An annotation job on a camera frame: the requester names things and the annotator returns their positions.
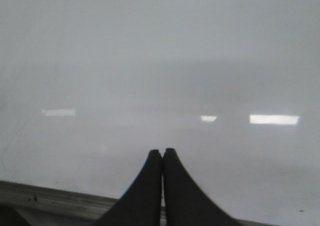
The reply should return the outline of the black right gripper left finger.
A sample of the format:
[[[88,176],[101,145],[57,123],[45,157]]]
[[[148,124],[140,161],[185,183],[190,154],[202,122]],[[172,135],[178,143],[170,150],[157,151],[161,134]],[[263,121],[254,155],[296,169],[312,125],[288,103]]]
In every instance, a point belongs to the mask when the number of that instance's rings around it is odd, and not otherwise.
[[[162,156],[151,150],[130,187],[93,225],[160,225]]]

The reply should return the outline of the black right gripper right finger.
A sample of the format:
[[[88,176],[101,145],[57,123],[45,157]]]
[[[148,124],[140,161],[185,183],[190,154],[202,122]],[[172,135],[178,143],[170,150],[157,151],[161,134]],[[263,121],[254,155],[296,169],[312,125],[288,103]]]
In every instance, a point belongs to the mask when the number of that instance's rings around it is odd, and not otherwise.
[[[241,225],[200,189],[175,149],[165,150],[162,164],[167,225]]]

